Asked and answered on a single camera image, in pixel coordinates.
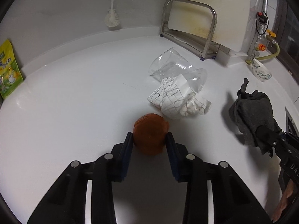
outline clear plastic cup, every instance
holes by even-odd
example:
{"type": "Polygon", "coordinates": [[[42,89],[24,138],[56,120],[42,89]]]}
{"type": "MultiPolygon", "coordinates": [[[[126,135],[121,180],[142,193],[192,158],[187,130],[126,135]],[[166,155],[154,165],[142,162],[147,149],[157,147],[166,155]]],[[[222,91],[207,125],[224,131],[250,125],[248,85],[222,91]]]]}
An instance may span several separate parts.
{"type": "Polygon", "coordinates": [[[182,74],[187,80],[189,87],[199,93],[207,80],[207,70],[195,69],[173,47],[165,51],[149,67],[149,75],[159,82],[166,77],[176,77],[182,74]]]}
{"type": "Polygon", "coordinates": [[[262,82],[269,80],[272,77],[271,72],[269,72],[268,69],[255,58],[253,59],[251,66],[249,66],[249,69],[253,75],[262,82]]]}

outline green package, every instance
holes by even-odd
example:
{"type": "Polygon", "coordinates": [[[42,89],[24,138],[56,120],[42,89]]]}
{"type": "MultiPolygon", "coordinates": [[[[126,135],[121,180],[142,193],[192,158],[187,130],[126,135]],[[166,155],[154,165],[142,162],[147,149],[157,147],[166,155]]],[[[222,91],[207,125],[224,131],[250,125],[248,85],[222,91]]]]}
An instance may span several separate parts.
{"type": "Polygon", "coordinates": [[[6,40],[0,46],[0,94],[2,98],[6,99],[21,82],[23,82],[23,77],[13,54],[13,46],[9,40],[6,40]]]}

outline tissue paper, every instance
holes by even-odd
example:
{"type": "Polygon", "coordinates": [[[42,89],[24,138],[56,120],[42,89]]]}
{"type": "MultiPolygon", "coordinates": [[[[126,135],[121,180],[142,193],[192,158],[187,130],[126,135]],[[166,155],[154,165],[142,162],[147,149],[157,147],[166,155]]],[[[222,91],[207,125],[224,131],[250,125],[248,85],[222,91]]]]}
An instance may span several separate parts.
{"type": "Polygon", "coordinates": [[[147,99],[170,119],[206,114],[211,102],[195,93],[182,74],[162,79],[162,84],[147,99]]]}

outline orange valve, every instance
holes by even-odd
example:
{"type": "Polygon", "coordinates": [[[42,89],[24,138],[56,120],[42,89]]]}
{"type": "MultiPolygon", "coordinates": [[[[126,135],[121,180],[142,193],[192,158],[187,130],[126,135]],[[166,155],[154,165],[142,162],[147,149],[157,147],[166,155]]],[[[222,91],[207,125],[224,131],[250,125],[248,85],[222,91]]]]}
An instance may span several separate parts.
{"type": "Polygon", "coordinates": [[[257,50],[259,51],[265,51],[266,50],[266,46],[264,46],[263,44],[259,44],[257,47],[257,50]]]}

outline gray rag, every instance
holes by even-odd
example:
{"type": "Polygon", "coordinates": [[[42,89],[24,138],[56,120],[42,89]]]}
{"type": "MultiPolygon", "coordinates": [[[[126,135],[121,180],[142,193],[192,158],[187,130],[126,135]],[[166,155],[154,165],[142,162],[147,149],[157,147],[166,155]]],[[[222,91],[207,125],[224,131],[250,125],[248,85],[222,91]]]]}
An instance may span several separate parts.
{"type": "Polygon", "coordinates": [[[260,141],[255,132],[261,125],[280,133],[281,129],[273,118],[272,105],[268,96],[255,90],[252,94],[246,93],[248,79],[244,79],[241,89],[237,92],[238,99],[229,109],[229,116],[239,131],[244,134],[245,144],[259,147],[262,155],[266,152],[273,156],[273,149],[270,145],[260,141]]]}

